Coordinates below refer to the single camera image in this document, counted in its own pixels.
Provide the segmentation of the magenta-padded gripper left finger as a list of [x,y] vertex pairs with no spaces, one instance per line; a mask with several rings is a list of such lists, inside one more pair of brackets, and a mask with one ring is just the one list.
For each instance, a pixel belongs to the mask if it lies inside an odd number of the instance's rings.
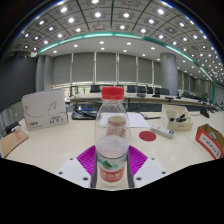
[[78,157],[69,158],[57,172],[65,180],[84,188],[95,188],[97,184],[96,149],[89,147]]

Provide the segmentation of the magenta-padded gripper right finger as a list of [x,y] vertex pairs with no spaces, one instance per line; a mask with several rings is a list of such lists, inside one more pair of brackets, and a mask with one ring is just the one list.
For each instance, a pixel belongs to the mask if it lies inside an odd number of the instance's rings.
[[167,170],[155,157],[147,157],[130,146],[127,159],[127,180],[130,188],[140,188],[167,175]]

